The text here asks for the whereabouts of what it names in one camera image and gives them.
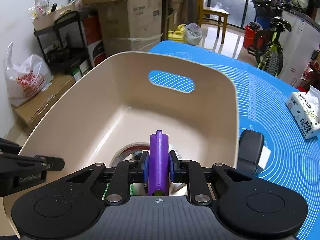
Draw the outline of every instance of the blue mat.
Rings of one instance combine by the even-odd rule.
[[[263,133],[271,155],[259,177],[293,189],[307,201],[309,212],[298,239],[320,237],[320,148],[317,137],[305,140],[285,101],[292,86],[264,71],[205,49],[174,41],[163,41],[150,52],[180,57],[217,69],[235,84],[239,108],[239,134],[244,129]],[[190,92],[189,78],[153,71],[152,82]]]

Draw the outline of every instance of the stacked cardboard box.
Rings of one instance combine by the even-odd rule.
[[[97,3],[107,57],[128,50],[148,51],[160,42],[162,0],[82,1]]]

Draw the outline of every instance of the chair leg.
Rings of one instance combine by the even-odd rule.
[[[226,36],[226,30],[227,30],[227,21],[228,21],[228,16],[223,18],[223,28],[222,28],[222,40],[221,44],[224,44],[224,38]]]
[[[218,18],[218,32],[217,32],[217,37],[219,37],[220,34],[220,25],[221,25],[221,16]]]

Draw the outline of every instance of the purple object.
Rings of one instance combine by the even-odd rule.
[[[148,195],[169,195],[169,139],[162,131],[150,135]]]

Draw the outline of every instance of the white wall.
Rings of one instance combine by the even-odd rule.
[[[12,60],[21,64],[31,54],[41,54],[37,40],[33,35],[33,25],[28,8],[35,0],[0,0],[0,65],[7,46],[13,42]],[[50,0],[65,5],[68,0]],[[0,137],[4,137],[14,126],[15,119],[8,101],[4,71],[0,70]]]

